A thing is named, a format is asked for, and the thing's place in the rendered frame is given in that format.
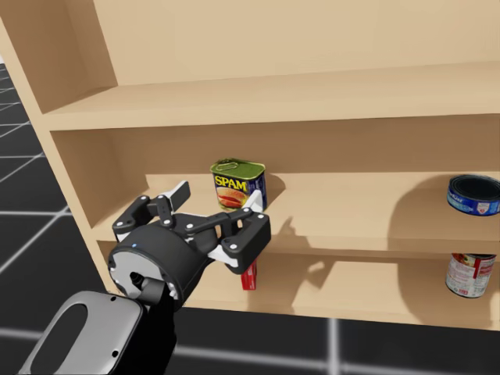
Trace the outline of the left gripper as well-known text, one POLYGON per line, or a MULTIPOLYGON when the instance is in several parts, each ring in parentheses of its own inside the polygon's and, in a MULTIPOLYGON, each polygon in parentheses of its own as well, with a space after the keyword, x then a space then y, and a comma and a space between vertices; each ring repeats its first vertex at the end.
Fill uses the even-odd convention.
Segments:
POLYGON ((159 280, 173 291, 173 310, 183 307, 202 278, 217 261, 242 275, 271 239, 270 218, 263 212, 263 193, 253 191, 241 209, 199 216, 184 226, 187 238, 171 230, 175 212, 190 198, 189 183, 155 197, 137 197, 116 219, 112 232, 119 242, 109 254, 109 273, 127 297, 138 299, 140 288, 131 274, 159 280), (155 217, 157 223, 149 224, 155 217), (221 236, 217 237, 216 228, 221 236))

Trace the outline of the green and blue rectangular can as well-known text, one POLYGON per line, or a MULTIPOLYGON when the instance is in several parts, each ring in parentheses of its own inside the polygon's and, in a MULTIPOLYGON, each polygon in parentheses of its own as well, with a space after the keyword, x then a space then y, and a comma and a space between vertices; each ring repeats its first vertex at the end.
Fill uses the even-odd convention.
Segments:
POLYGON ((222 209, 241 209, 255 190, 261 192, 260 206, 266 209, 266 167, 262 163, 226 158, 212 164, 210 170, 222 209))

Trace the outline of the pale wooden shelf unit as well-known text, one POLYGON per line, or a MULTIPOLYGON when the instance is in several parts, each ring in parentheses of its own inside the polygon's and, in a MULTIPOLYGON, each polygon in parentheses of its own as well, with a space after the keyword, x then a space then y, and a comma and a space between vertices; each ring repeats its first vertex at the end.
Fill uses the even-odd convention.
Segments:
POLYGON ((0 56, 105 288, 113 221, 210 166, 266 166, 258 287, 215 263, 190 307, 500 330, 500 0, 0 0, 0 56), (496 255, 484 295, 452 253, 496 255))

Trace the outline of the red and white can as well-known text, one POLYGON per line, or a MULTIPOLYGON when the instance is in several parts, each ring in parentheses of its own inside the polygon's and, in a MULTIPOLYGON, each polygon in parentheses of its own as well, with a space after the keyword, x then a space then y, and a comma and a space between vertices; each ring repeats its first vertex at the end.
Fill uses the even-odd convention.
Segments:
POLYGON ((480 298, 490 280, 496 255, 452 253, 445 284, 464 298, 480 298))

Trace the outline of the blue flat can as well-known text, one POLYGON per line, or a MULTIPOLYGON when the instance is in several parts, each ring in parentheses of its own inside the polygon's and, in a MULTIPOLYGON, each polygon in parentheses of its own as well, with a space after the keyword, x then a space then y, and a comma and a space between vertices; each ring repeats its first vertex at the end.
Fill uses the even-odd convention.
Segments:
POLYGON ((500 213, 500 180, 463 174, 450 179, 447 202, 454 209, 472 216, 500 213))

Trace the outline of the red carton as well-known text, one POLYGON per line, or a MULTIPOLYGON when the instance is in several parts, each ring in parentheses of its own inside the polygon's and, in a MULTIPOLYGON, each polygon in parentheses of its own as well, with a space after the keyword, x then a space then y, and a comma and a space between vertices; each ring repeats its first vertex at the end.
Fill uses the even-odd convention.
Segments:
POLYGON ((241 286, 244 291, 254 291, 257 288, 257 261, 241 275, 241 286))

